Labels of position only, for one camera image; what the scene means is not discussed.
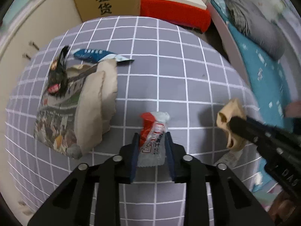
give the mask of gray grid mat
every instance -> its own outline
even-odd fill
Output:
[[[103,141],[79,161],[33,138],[33,128],[50,62],[64,45],[99,48],[135,59],[118,68],[117,113]],[[67,66],[81,61],[68,56]],[[259,119],[257,103],[236,71],[210,45],[170,23],[145,17],[91,20],[54,38],[25,68],[7,105],[7,151],[11,174],[24,201],[37,210],[81,162],[100,164],[130,143],[141,130],[146,111],[170,114],[175,143],[202,162],[213,164],[226,150],[225,135],[215,127],[217,112],[237,97],[246,113]],[[243,152],[235,174],[251,188],[260,157],[254,145]],[[182,225],[185,186],[173,184],[168,168],[138,168],[135,182],[120,186],[122,225]],[[93,200],[91,225],[94,221]],[[209,203],[213,223],[212,204]]]

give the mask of bed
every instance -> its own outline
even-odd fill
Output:
[[[290,71],[283,69],[281,59],[273,60],[231,24],[224,0],[209,0],[207,9],[219,31],[230,63],[251,87],[258,101],[262,121],[292,131],[293,121],[285,118],[283,113],[284,107],[292,101],[291,92],[294,92],[287,81],[292,79]],[[262,181],[254,186],[253,191],[264,185],[269,188],[275,185],[264,172],[264,165],[263,161],[258,170],[263,174]]]

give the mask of beige cloth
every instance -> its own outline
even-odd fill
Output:
[[[91,64],[75,65],[68,69],[76,75]],[[115,59],[101,61],[97,71],[90,74],[83,86],[75,114],[74,132],[82,153],[89,152],[102,141],[102,134],[109,131],[109,123],[115,114],[117,95],[117,63]]]
[[[227,148],[232,151],[240,151],[244,148],[246,140],[231,132],[229,121],[232,116],[238,116],[246,120],[246,114],[237,98],[231,99],[217,114],[216,125],[223,129],[228,137]]]

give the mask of beige cloth bag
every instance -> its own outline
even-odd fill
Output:
[[[102,141],[115,114],[115,59],[75,65],[66,70],[68,87],[59,98],[44,92],[34,137],[51,149],[79,159]]]
[[[75,68],[85,70],[88,66]],[[117,63],[115,59],[101,61],[97,71],[85,82],[76,108],[74,132],[82,153],[89,152],[102,141],[102,134],[109,131],[109,123],[115,114],[117,95]]]
[[[231,99],[217,114],[216,125],[223,129],[228,137],[227,148],[232,151],[240,151],[244,148],[246,140],[231,132],[228,123],[232,116],[246,120],[246,114],[237,98]]]

